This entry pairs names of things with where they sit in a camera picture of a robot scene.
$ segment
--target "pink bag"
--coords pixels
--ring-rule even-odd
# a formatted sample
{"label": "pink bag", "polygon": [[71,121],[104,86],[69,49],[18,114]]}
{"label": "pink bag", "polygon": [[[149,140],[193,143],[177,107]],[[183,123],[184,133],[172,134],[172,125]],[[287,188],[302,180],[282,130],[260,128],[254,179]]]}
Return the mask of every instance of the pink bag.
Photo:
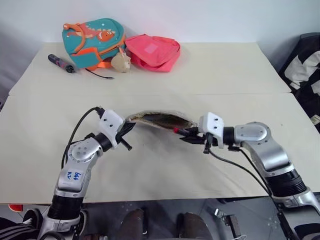
{"label": "pink bag", "polygon": [[180,56],[180,44],[171,38],[143,34],[124,42],[131,62],[153,72],[170,72]]}

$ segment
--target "orange backpack strap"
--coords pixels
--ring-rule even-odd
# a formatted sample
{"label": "orange backpack strap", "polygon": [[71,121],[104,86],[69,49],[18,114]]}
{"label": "orange backpack strap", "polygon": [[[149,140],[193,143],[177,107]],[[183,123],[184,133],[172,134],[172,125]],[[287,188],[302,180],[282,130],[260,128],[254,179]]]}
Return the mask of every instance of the orange backpack strap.
{"label": "orange backpack strap", "polygon": [[112,66],[111,66],[111,60],[103,60],[103,61],[101,61],[101,62],[99,62],[98,64],[97,64],[97,67],[98,68],[104,68],[104,69],[109,69],[109,68],[111,68]]}
{"label": "orange backpack strap", "polygon": [[81,33],[81,42],[80,44],[74,49],[75,53],[79,52],[80,49],[82,49],[82,47],[85,45],[86,43],[86,36],[84,34],[84,31],[82,30],[82,28],[79,26],[79,23],[77,24],[68,24],[68,23],[65,23],[63,25],[63,28],[65,30],[68,30],[68,29],[73,29],[75,30],[76,32],[80,32]]}

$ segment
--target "black cable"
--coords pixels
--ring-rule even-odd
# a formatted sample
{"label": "black cable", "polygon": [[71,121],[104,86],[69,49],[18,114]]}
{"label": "black cable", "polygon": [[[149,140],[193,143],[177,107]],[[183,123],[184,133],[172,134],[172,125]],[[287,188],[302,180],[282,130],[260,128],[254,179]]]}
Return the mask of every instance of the black cable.
{"label": "black cable", "polygon": [[88,68],[86,68],[85,70],[87,70],[88,72],[90,72],[90,73],[92,73],[92,74],[94,74],[94,75],[96,75],[96,76],[98,76],[98,77],[104,78],[104,79],[115,79],[115,78],[112,77],[112,76],[101,76],[101,75],[99,75],[99,74],[96,74],[96,73],[94,73],[93,71],[90,71]]}
{"label": "black cable", "polygon": [[80,120],[76,124],[76,126],[73,129],[72,134],[71,134],[71,136],[69,138],[69,141],[68,141],[67,145],[65,146],[65,149],[64,149],[64,152],[63,152],[63,156],[62,156],[62,160],[61,160],[61,169],[64,168],[64,164],[67,163],[67,161],[68,161],[68,150],[69,150],[70,146],[74,143],[74,142],[72,142],[72,140],[74,139],[74,136],[75,136],[80,124],[82,123],[82,121],[86,118],[86,116],[89,113],[91,113],[93,111],[98,111],[99,109],[100,108],[98,106],[90,108],[88,111],[86,111],[85,114],[83,114],[83,116],[80,118]]}
{"label": "black cable", "polygon": [[248,162],[251,164],[251,166],[253,167],[253,169],[256,171],[256,173],[259,175],[259,177],[261,178],[262,182],[264,183],[264,185],[266,186],[267,190],[268,190],[268,195],[271,197],[271,190],[268,187],[268,184],[266,182],[266,180],[264,179],[264,177],[262,177],[262,175],[260,174],[259,170],[257,169],[257,167],[254,165],[254,163],[251,161],[250,157],[245,153],[245,151],[243,151],[242,149],[239,149],[239,151],[244,155],[244,157],[248,160]]}
{"label": "black cable", "polygon": [[235,162],[233,162],[233,161],[224,159],[223,157],[220,157],[220,156],[214,154],[214,153],[211,151],[211,149],[208,149],[208,151],[209,151],[209,153],[210,153],[212,156],[214,156],[216,159],[218,159],[218,160],[220,160],[220,161],[223,161],[223,162],[225,162],[225,163],[228,163],[228,164],[232,164],[232,165],[234,165],[234,166],[236,166],[236,167],[238,167],[238,168],[246,171],[248,174],[250,174],[250,175],[257,181],[257,183],[258,183],[258,184],[266,191],[266,193],[269,195],[268,189],[262,184],[262,182],[261,182],[251,171],[249,171],[248,169],[246,169],[244,166],[241,166],[241,165],[239,165],[239,164],[237,164],[237,163],[235,163]]}

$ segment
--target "gray floor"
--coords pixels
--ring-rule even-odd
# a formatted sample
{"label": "gray floor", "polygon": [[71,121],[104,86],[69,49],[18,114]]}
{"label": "gray floor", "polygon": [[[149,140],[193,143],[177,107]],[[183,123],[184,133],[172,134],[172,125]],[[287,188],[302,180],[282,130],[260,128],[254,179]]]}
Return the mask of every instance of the gray floor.
{"label": "gray floor", "polygon": [[[25,205],[22,213],[12,212],[7,205],[0,205],[0,216],[21,223],[22,216],[29,208],[37,207],[44,212],[48,206]],[[272,201],[267,197],[246,199],[222,204],[216,199],[177,199],[158,201],[109,202],[85,204],[88,211],[88,234],[106,234],[110,240],[124,216],[141,207],[147,207],[149,239],[172,238],[175,236],[176,218],[179,213],[192,212],[200,215],[207,223],[214,240],[232,240],[228,226],[212,215],[219,208],[226,214],[236,215],[242,234],[247,240],[285,240]]]}

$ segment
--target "white wall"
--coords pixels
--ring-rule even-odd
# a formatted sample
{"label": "white wall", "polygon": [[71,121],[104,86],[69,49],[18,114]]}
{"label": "white wall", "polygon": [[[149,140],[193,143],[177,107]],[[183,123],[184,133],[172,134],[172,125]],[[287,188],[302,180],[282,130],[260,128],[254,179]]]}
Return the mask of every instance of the white wall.
{"label": "white wall", "polygon": [[278,70],[300,34],[320,31],[320,0],[0,0],[0,96],[40,42],[61,42],[64,23],[98,18],[117,20],[129,36],[258,42]]}

